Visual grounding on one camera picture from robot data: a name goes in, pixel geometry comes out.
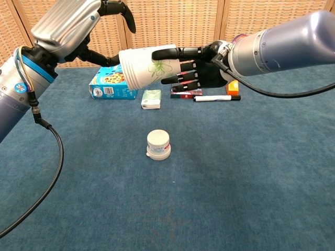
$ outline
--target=white paper cup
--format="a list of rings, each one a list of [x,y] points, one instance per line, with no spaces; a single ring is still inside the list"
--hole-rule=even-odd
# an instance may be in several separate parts
[[[129,89],[137,89],[135,77],[131,74],[130,66],[124,62],[125,55],[127,50],[119,52],[120,64],[122,67],[123,74],[125,76],[125,80],[127,82]]]
[[[181,72],[179,60],[152,60],[152,52],[162,49],[176,48],[174,44],[120,51],[121,66],[127,65],[126,74],[133,81],[129,89],[141,89],[147,85],[177,75]]]

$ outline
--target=white bottle cap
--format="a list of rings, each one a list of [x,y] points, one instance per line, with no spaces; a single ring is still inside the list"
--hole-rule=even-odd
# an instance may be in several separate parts
[[[147,136],[147,156],[162,161],[171,154],[170,136],[164,130],[153,130]]]

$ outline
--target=small white box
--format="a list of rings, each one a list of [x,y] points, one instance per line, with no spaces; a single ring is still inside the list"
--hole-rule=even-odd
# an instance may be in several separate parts
[[[161,90],[145,90],[141,106],[145,110],[161,108]]]

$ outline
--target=cable connector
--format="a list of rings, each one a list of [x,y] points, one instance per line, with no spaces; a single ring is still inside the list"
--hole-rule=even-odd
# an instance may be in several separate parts
[[[230,45],[227,44],[227,45],[224,46],[224,48],[221,51],[219,51],[219,54],[221,54],[222,57],[225,58],[228,55],[228,53],[230,52],[230,50],[231,50]]]
[[[211,63],[217,66],[220,70],[227,72],[229,67],[222,63],[224,57],[221,54],[217,54],[212,60]]]
[[[36,98],[35,92],[28,92],[29,104],[31,106],[31,112],[33,119],[36,124],[43,126],[46,129],[50,129],[51,124],[42,119],[40,108],[38,107],[39,101]]]

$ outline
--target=woven wall panel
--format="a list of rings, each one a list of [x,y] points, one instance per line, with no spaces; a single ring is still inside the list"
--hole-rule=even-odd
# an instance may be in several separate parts
[[[137,33],[132,47],[174,43],[199,46],[214,39],[218,0],[127,0]]]
[[[323,9],[320,0],[230,0],[225,34],[231,41],[240,33],[253,34],[290,21],[307,13]]]
[[[330,8],[330,12],[332,12],[333,14],[335,14],[335,1],[334,1],[333,5]]]
[[[0,22],[0,65],[2,65],[14,49],[25,42],[5,0],[0,0]]]
[[[55,0],[21,0],[31,28],[51,8]],[[117,29],[116,17],[102,17],[91,33],[91,42],[88,47],[105,56],[113,56],[121,50],[120,38]],[[60,64],[59,67],[86,67],[97,66],[76,59],[74,62]]]

